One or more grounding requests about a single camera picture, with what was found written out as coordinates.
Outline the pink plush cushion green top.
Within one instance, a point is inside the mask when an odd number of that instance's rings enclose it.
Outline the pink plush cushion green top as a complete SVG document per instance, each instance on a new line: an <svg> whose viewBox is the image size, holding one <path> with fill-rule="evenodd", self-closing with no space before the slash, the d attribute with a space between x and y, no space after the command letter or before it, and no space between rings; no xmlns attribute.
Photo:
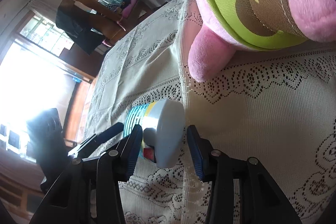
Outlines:
<svg viewBox="0 0 336 224"><path fill-rule="evenodd" d="M236 51L273 51L335 40L335 0L196 0L202 28L188 57L199 83L216 76Z"/></svg>

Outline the cream lace tablecloth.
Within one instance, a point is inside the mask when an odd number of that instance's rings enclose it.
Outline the cream lace tablecloth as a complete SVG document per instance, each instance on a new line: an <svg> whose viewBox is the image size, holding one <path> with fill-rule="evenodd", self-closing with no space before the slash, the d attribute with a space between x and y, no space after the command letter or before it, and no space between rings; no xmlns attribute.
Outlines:
<svg viewBox="0 0 336 224"><path fill-rule="evenodd" d="M179 101L201 137L230 157L258 158L302 222L316 223L335 195L335 44L239 51L197 83L187 56L201 25L195 0L172 0L120 40L102 63L85 135L134 106Z"/></svg>

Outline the white blue lotion bottle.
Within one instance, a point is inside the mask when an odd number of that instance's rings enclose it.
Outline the white blue lotion bottle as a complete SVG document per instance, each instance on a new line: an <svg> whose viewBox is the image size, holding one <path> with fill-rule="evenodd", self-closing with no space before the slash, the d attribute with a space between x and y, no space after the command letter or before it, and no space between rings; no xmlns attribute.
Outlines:
<svg viewBox="0 0 336 224"><path fill-rule="evenodd" d="M174 167L185 128L183 104L163 99L133 107L126 117L123 136L129 135L135 125L143 130L140 155L157 168Z"/></svg>

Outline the wooden chair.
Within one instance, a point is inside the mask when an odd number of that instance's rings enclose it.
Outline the wooden chair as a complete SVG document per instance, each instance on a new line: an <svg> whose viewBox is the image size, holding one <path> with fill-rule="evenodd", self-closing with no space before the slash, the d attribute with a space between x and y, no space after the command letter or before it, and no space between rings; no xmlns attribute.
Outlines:
<svg viewBox="0 0 336 224"><path fill-rule="evenodd" d="M126 34L121 15L96 0L62 0L55 24L90 55L99 45L112 47Z"/></svg>

